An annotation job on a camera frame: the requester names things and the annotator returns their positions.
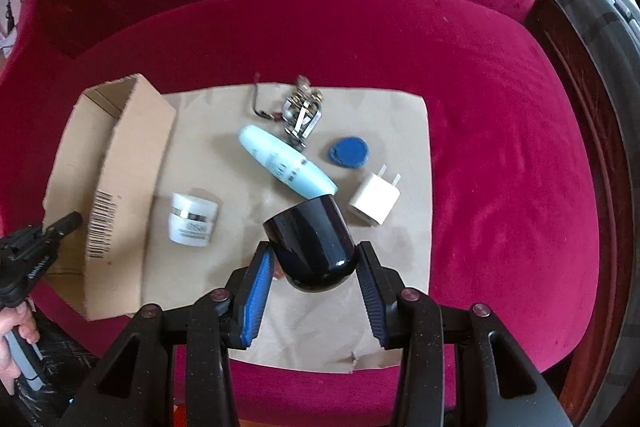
black plastic cup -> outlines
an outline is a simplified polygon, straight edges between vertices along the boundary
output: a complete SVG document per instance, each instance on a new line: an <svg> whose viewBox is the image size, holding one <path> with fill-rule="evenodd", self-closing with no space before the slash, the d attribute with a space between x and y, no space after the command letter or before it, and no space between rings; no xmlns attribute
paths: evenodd
<svg viewBox="0 0 640 427"><path fill-rule="evenodd" d="M330 195L292 206L263 227L287 280L300 290L334 288L356 267L353 239Z"/></svg>

cardboard box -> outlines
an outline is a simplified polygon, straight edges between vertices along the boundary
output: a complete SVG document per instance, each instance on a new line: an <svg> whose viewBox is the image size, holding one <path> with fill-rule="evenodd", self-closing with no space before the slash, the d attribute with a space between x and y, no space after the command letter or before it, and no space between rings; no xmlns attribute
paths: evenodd
<svg viewBox="0 0 640 427"><path fill-rule="evenodd" d="M141 74L87 89L66 124L45 224L77 210L47 280L89 320L136 312L146 228L175 109Z"/></svg>

light blue bottle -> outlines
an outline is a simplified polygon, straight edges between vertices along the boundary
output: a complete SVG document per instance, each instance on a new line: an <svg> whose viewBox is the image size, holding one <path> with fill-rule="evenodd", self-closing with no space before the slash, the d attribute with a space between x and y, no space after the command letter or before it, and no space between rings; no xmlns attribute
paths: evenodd
<svg viewBox="0 0 640 427"><path fill-rule="evenodd" d="M264 129L248 125L240 131L239 140L260 165L303 198L311 200L338 191L316 165Z"/></svg>

black cable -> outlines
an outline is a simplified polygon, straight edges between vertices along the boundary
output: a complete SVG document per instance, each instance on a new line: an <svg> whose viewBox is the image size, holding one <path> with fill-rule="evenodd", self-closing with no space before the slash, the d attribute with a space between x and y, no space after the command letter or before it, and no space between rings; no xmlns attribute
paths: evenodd
<svg viewBox="0 0 640 427"><path fill-rule="evenodd" d="M6 0L6 34L8 35L15 28L14 11L11 8L11 0Z"/></svg>
<svg viewBox="0 0 640 427"><path fill-rule="evenodd" d="M251 109L254 110L254 113L256 116L259 116L260 118L264 118L265 120L275 120L274 116L272 114L269 114L266 111L263 111L261 109L257 108L258 105L258 81L260 81L260 73L255 73L254 76L254 93L252 94L252 98L251 98Z"/></svg>

person's finger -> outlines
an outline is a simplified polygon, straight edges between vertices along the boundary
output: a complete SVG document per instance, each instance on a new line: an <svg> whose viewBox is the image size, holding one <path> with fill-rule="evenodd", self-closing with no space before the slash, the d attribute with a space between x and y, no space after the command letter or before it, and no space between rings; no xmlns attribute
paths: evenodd
<svg viewBox="0 0 640 427"><path fill-rule="evenodd" d="M40 333L36 326L36 321L31 313L31 307L27 302L23 302L16 308L18 314L18 333L28 343L33 344L40 340Z"/></svg>
<svg viewBox="0 0 640 427"><path fill-rule="evenodd" d="M284 277L284 271L282 270L282 266L280 266L280 263L277 259L276 259L275 266L273 268L273 276L276 279L282 279Z"/></svg>
<svg viewBox="0 0 640 427"><path fill-rule="evenodd" d="M40 332L33 317L18 326L18 334L30 344L35 344L40 340Z"/></svg>
<svg viewBox="0 0 640 427"><path fill-rule="evenodd" d="M18 368L14 359L9 352L9 344L4 336L0 337L0 380L4 388L9 394L14 393L14 380L20 376L20 368Z"/></svg>
<svg viewBox="0 0 640 427"><path fill-rule="evenodd" d="M21 324L24 320L24 308L5 308L0 311L0 335L6 335L14 326Z"/></svg>

